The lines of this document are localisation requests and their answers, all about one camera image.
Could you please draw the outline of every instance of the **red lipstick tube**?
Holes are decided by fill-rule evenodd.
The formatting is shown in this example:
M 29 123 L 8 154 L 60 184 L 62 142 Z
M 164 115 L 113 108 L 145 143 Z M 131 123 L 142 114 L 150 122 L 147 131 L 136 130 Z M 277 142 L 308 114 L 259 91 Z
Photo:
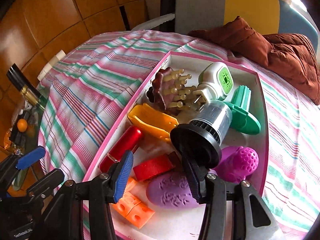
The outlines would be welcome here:
M 112 164 L 118 163 L 121 160 L 126 150 L 134 153 L 138 149 L 138 143 L 142 138 L 142 131 L 136 126 L 130 126 L 100 162 L 100 171 L 108 172 Z

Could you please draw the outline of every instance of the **tablecloth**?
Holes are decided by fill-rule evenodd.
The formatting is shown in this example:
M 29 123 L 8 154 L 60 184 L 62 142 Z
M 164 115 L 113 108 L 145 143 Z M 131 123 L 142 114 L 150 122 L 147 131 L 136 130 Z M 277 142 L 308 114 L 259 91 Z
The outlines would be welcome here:
M 269 127 L 263 200 L 287 239 L 302 239 L 320 211 L 320 110 L 275 73 L 206 41 L 157 31 L 93 37 L 41 81 L 50 88 L 39 132 L 44 173 L 60 168 L 81 182 L 111 126 L 170 50 L 223 59 L 259 74 Z M 87 222 L 85 236 L 88 238 Z

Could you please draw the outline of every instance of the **orange dice block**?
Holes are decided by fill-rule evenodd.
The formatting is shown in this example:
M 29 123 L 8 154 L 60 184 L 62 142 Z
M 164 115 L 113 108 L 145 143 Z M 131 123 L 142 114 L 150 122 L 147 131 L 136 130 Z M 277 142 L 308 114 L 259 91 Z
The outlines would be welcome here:
M 141 201 L 132 195 L 130 192 L 123 194 L 123 197 L 119 199 L 117 204 L 112 205 L 113 208 L 120 213 L 123 217 L 126 217 L 129 212 Z
M 137 228 L 142 228 L 155 212 L 145 204 L 140 203 L 131 209 L 126 219 Z
M 137 183 L 138 182 L 134 178 L 129 177 L 128 182 L 127 182 L 127 186 L 125 186 L 124 192 L 128 192 L 128 191 L 132 190 L 133 187 L 135 185 L 137 185 Z

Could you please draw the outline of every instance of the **magenta plastic object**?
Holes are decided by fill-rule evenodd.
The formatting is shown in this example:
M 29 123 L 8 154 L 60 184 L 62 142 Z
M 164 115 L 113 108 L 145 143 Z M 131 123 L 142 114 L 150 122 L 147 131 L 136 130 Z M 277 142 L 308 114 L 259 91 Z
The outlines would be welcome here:
M 257 169 L 258 163 L 259 157 L 255 150 L 229 146 L 222 149 L 221 162 L 214 170 L 221 179 L 240 183 Z
M 156 206 L 168 209 L 198 207 L 192 197 L 186 176 L 180 172 L 167 172 L 154 178 L 147 187 L 148 200 Z

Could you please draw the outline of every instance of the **brown jacket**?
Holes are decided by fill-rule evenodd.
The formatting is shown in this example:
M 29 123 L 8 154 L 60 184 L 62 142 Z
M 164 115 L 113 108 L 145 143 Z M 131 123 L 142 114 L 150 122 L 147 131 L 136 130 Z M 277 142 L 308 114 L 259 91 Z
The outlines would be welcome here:
M 320 78 L 310 40 L 301 34 L 262 36 L 241 17 L 210 31 L 196 30 L 190 36 L 214 42 L 225 49 L 272 70 L 296 89 L 320 104 Z

